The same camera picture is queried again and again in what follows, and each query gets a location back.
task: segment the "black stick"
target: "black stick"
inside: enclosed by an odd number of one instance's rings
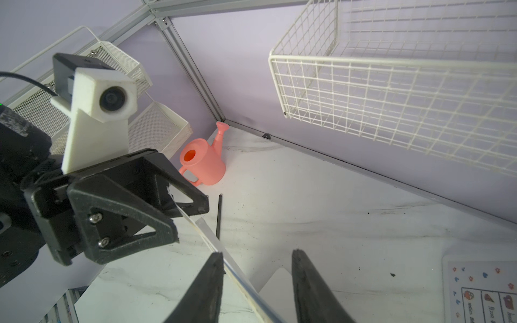
[[[222,209],[222,207],[223,207],[223,194],[219,194],[219,205],[217,206],[217,226],[216,226],[217,239],[219,239],[219,235],[221,234],[221,209]]]

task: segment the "screw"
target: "screw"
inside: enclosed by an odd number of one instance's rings
[[[92,214],[88,220],[90,220],[90,223],[91,224],[97,224],[100,222],[100,220],[102,220],[102,213],[95,213],[95,214]]]
[[[100,239],[99,242],[97,243],[99,248],[106,248],[106,246],[108,244],[110,244],[110,239],[108,237]]]

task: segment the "watering can handle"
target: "watering can handle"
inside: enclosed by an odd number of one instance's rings
[[[187,168],[186,168],[185,166],[182,166],[182,167],[179,169],[179,173],[180,173],[180,174],[182,174],[182,175],[183,175],[183,173],[184,173],[184,172],[186,172],[186,171],[187,171]],[[195,181],[195,182],[193,182],[193,181],[189,180],[187,177],[185,177],[185,179],[186,179],[187,181],[189,181],[189,182],[190,182],[192,185],[194,185],[194,186],[199,186],[199,184],[201,184],[201,180],[200,180],[200,179],[198,179],[198,180],[197,180],[197,181]]]

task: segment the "watering can opening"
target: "watering can opening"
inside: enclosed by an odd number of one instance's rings
[[[185,153],[185,156],[183,157],[183,159],[185,161],[191,161],[192,158],[194,158],[195,156],[195,150],[189,150],[188,152]]]

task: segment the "black cable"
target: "black cable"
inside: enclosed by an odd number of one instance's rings
[[[41,83],[39,83],[37,81],[34,81],[33,79],[28,78],[28,77],[23,76],[23,75],[19,75],[19,74],[16,74],[16,73],[11,73],[11,72],[2,72],[2,71],[0,71],[0,78],[13,78],[13,79],[18,79],[18,80],[26,81],[26,82],[29,82],[29,83],[31,83],[33,85],[36,85],[37,87],[39,87],[43,91],[47,92],[51,96],[57,97],[56,92],[54,92],[53,90],[49,89],[48,87],[44,86],[43,84],[41,84]]]

